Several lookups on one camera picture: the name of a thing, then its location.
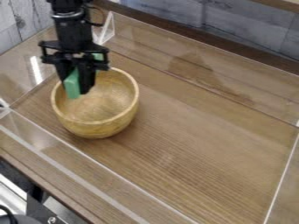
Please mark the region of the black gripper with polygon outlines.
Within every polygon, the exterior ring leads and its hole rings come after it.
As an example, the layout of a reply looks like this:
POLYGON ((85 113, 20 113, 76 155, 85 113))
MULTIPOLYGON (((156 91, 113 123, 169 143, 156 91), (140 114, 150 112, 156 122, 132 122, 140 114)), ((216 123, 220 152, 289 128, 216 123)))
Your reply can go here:
POLYGON ((56 67, 60 80, 69 76, 78 65, 78 90, 84 95, 94 85, 96 70, 106 71, 109 50, 97 45, 92 38, 92 26, 86 12, 68 12, 50 15, 57 38, 41 41, 41 62, 56 67))

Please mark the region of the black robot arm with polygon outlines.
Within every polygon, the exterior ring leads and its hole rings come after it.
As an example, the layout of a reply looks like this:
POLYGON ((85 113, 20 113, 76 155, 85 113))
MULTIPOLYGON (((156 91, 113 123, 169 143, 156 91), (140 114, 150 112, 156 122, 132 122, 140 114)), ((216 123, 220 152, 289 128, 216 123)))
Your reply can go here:
POLYGON ((56 40, 41 41, 41 62, 54 65, 61 85, 70 99, 94 86, 97 71, 108 71, 109 50, 93 42, 89 17, 92 0, 46 0, 54 23, 56 40))

